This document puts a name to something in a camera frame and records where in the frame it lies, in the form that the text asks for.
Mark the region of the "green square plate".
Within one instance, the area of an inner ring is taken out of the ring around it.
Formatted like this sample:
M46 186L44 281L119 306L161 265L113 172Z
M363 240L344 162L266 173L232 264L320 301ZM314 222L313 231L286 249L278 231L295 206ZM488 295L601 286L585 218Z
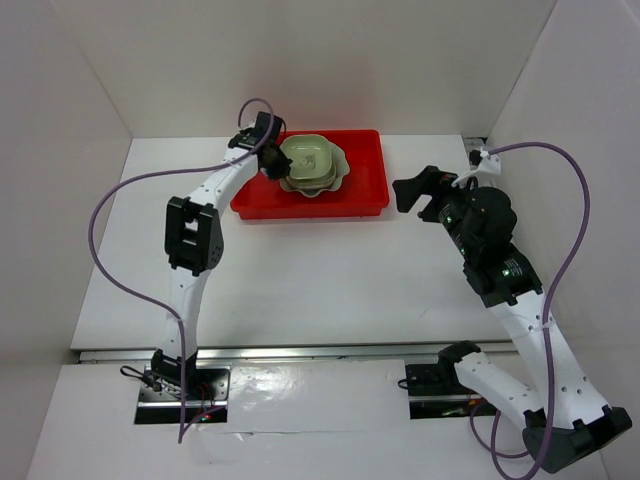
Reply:
M283 189L292 189L299 191L319 190L331 186L335 179L335 174L306 179L295 179L291 176L288 176L281 181L281 187Z
M288 178L294 182L320 182L335 175L330 143L321 135L293 135L280 148L291 160Z

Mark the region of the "large green scalloped bowl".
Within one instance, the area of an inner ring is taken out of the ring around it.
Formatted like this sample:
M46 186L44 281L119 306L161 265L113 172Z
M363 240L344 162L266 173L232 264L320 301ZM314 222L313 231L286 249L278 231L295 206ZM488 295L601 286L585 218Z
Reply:
M350 174L350 166L347 162L345 152L336 144L331 143L332 159L334 166L336 167L336 177L331 185L324 188L301 190L292 187L286 179L279 180L280 189L287 193L298 193L308 199L313 199L323 194L324 192L336 192L343 183L344 178Z

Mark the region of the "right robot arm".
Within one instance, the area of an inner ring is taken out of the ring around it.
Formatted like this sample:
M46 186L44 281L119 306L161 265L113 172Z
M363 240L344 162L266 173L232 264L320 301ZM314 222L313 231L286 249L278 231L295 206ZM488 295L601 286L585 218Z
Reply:
M532 385L492 364L471 341L438 354L436 379L448 392L467 388L521 431L537 468L553 474L611 443L632 426L590 383L557 323L533 266L513 244L517 215L501 190L428 166L392 184L396 208L409 212L423 195L419 218L444 227L463 257L463 273L483 305L505 328Z

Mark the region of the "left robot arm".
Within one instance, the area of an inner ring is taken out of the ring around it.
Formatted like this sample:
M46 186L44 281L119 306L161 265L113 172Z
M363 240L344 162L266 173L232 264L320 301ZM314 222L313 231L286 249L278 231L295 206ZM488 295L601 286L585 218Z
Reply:
M166 207L164 250L170 266L165 335L151 361L151 372L176 399L189 397L200 383L196 360L197 322L204 287L224 252L221 218L239 191L262 173L279 180L291 161L278 138L284 120L267 112L240 130L227 145L223 162L185 197Z

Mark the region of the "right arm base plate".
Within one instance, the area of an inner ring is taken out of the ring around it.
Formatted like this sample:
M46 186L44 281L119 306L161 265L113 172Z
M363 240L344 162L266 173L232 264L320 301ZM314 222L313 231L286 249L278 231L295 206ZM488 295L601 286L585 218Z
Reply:
M397 382L408 394L411 420L493 416L496 409L475 391L453 380L438 364L408 364Z

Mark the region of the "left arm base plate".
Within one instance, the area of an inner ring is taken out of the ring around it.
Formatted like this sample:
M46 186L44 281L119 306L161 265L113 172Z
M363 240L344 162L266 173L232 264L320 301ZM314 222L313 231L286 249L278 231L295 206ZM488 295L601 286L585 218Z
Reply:
M169 425L180 422L181 399L177 384L155 378L148 365L133 373L141 379L135 425ZM231 369L202 368L186 394L185 424L226 423Z

